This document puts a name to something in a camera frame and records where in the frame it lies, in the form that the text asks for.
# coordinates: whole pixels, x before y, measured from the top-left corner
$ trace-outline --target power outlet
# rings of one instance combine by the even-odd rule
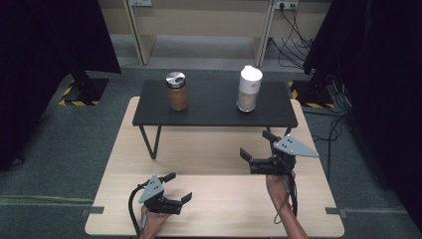
[[[298,8],[299,0],[278,0],[276,3],[276,9],[280,9],[281,3],[285,4],[283,10],[292,10],[294,7]]]

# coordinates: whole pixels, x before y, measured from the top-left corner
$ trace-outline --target human hand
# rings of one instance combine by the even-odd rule
[[[142,205],[140,212],[142,215],[141,222],[143,222],[145,216],[146,221],[143,230],[141,229],[139,239],[154,238],[158,234],[165,220],[171,216],[171,214],[150,212],[145,205]]]
[[[288,237],[290,239],[308,238],[307,233],[293,213],[289,202],[289,178],[287,176],[266,175],[266,184],[268,194],[270,194],[277,213],[282,219]]]
[[[289,178],[286,175],[266,175],[266,184],[270,198],[279,214],[288,213],[289,210],[292,210],[289,202]]]

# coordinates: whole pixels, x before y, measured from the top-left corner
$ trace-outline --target brown jar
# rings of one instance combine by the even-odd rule
[[[187,108],[187,90],[186,81],[183,73],[170,73],[166,77],[168,98],[170,107],[175,111],[183,111]]]

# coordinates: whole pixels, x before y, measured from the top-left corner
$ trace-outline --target black curtain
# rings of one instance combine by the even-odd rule
[[[120,73],[97,0],[0,1],[0,168],[8,168],[60,81]]]
[[[416,0],[333,0],[305,68],[310,88],[342,78],[367,156],[422,231],[421,16]]]

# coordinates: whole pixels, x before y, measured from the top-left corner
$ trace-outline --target light wood tabletop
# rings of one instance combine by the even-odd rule
[[[180,215],[172,215],[162,227],[161,237],[283,237],[282,224],[275,224],[276,210],[270,200],[264,175],[251,175],[248,163],[239,155],[240,147],[253,158],[271,156],[262,127],[164,126],[159,151],[151,159],[139,128],[132,119],[139,97],[132,98],[110,154],[104,177],[86,232],[90,235],[135,235],[127,202],[137,184],[152,174],[176,178],[164,183],[164,196],[172,200],[192,192]],[[300,104],[292,100],[299,126],[291,135],[316,149]],[[146,126],[154,138],[156,126]],[[285,128],[272,128],[283,136]],[[340,216],[327,214],[335,208],[320,161],[297,156],[298,219],[312,237],[340,237],[344,233]],[[133,209],[140,220],[136,194]]]

